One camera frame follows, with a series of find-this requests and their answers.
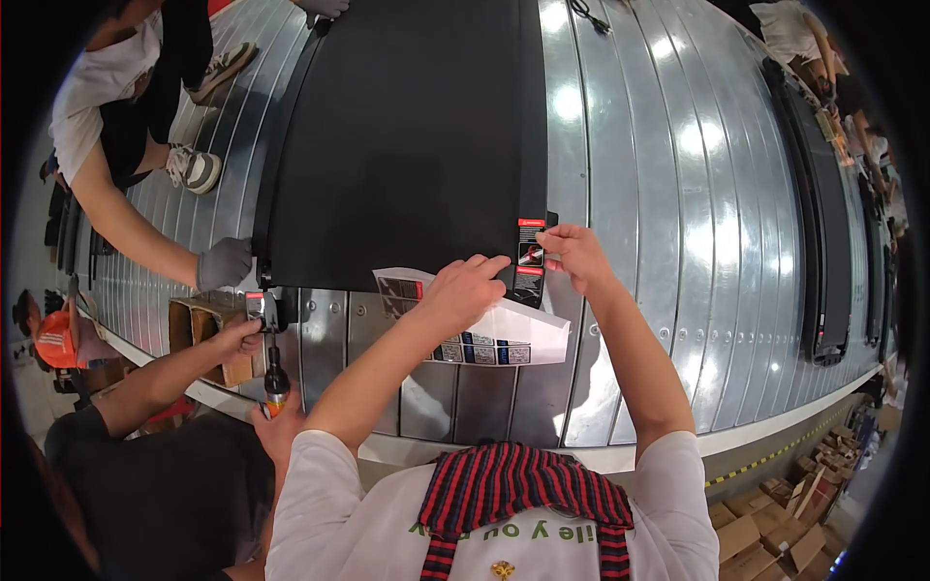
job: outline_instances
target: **yellow and black tape line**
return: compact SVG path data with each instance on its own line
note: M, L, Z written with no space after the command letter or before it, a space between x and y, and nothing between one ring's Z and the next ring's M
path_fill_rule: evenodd
M789 444L788 444L787 446L785 446L784 448L782 448L782 449L780 449L780 450L778 450L778 451L776 451L776 452L773 452L772 454L770 454L770 455L768 455L768 456L763 456L763 457L759 458L758 460L756 460L755 462L753 462L752 464L749 464L748 466L744 466L744 467L742 467L742 468L740 468L740 469L733 470L733 471L730 472L729 474L724 474L723 476L718 476L717 478L713 478L713 479L710 479L710 480L704 482L704 488L707 488L708 486L713 486L714 484L719 484L720 482L723 482L724 480L729 480L729 479L731 479L731 478L735 478L737 475L742 474L743 472L748 472L748 471L750 471L751 469L754 469L754 468L756 468L757 466L759 466L759 465L761 465L761 464L764 464L765 462L768 462L769 460L774 459L776 456L781 456L782 454L788 452L788 451L789 451L791 448L793 448L794 446L798 445L799 443L803 442L804 440L807 440L808 438L810 438L810 437L813 436L814 434L816 434L816 433L818 433L819 431L821 431L822 429L826 428L834 419L836 419L836 418L839 417L840 415L846 413L846 412L849 410L849 407L850 407L849 405L843 406L843 408L841 408L841 409L840 409L839 411L837 411L835 414L833 414L832 416L830 416L830 417L828 417L827 419L823 420L823 422L821 422L819 426L817 426L816 428L810 430L810 431L807 432L804 436L801 436L800 438L798 438L798 439L795 440L794 442L789 443Z

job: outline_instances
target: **power cord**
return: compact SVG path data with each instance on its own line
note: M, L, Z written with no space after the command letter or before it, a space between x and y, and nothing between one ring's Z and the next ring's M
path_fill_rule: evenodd
M591 7L588 6L587 2L584 0L568 0L568 2L571 4L572 10L575 11L575 14L578 14L583 19L588 19L591 21L591 24L594 26L594 30L597 31L598 34L610 33L610 25L597 18L596 16L592 16Z

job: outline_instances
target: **gray and white sneaker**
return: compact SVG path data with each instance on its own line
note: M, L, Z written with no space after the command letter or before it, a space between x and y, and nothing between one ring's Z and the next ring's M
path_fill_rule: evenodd
M190 145L170 143L165 171L175 188L183 186L193 193L207 193L217 185L223 162L213 153L195 152Z
M206 102L213 91L229 79L236 76L259 53L255 43L243 43L233 50L224 52L210 59L206 65L204 79L198 87L185 86L184 90L191 96L194 105Z

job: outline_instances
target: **gray work glove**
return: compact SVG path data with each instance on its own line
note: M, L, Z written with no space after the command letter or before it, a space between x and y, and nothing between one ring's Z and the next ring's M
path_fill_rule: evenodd
M68 281L68 298L77 296L81 293L81 284L77 279L76 274L71 275L71 280Z
M197 257L197 290L236 286L252 270L252 239L223 238Z
M297 0L294 4L307 13L307 26L313 26L313 17L319 14L337 19L349 9L349 0Z

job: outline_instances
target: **gold brooch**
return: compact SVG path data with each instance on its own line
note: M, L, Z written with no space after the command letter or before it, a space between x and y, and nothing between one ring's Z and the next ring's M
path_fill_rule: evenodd
M491 573L498 579L509 579L516 567L506 561L499 561L491 565Z

